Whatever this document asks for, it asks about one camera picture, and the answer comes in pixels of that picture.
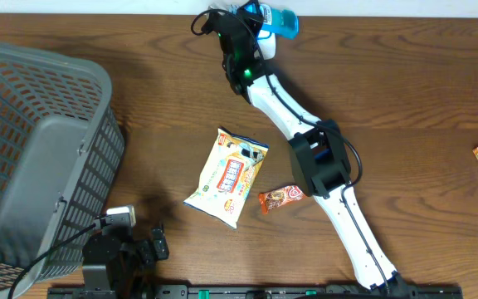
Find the blue Listerine mouthwash bottle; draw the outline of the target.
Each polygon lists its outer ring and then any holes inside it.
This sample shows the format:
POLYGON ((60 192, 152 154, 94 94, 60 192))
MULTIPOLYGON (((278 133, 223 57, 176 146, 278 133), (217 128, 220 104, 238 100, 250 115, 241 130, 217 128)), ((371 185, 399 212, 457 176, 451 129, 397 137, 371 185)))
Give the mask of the blue Listerine mouthwash bottle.
POLYGON ((287 9, 276 9, 262 3, 262 30, 274 33, 287 39, 295 39, 299 33, 299 19, 295 13, 287 9))

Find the yellow white snack bag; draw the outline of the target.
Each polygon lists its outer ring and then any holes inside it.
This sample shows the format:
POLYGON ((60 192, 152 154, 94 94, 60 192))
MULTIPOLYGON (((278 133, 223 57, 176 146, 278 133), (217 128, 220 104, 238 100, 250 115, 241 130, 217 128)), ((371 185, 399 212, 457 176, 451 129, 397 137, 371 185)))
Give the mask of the yellow white snack bag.
POLYGON ((223 128, 185 205, 235 229, 269 146, 223 128))

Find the orange red candy bar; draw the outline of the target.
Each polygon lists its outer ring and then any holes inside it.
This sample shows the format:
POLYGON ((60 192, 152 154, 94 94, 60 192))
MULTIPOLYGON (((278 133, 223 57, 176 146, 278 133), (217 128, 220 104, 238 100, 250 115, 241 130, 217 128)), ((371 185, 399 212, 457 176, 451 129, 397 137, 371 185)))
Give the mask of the orange red candy bar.
POLYGON ((258 194, 258 200, 263 214, 284 206, 288 203, 300 201, 305 194, 297 185, 288 185, 269 192, 258 194))

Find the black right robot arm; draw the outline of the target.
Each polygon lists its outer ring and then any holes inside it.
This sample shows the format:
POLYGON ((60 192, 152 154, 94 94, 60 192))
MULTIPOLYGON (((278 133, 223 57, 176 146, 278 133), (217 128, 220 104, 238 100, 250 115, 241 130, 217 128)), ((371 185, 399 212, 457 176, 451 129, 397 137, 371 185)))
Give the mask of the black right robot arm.
POLYGON ((257 1, 231 12, 211 6, 201 32, 218 35, 222 68, 235 94, 265 114, 285 136, 295 182, 327 214, 349 255, 354 275, 373 297, 409 298, 412 293, 384 254, 359 208, 349 154, 355 147, 332 120, 304 109, 268 67, 258 42, 264 16, 257 1))

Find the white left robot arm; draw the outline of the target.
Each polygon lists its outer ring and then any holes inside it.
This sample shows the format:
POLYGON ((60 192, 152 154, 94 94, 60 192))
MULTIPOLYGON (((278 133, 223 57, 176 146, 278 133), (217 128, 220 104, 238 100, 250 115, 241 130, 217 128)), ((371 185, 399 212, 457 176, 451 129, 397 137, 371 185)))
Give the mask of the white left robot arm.
POLYGON ((144 275, 168 256, 162 225, 152 228, 149 238, 139 240, 129 225, 107 226, 83 247, 84 287, 76 298, 154 298, 156 287, 144 275))

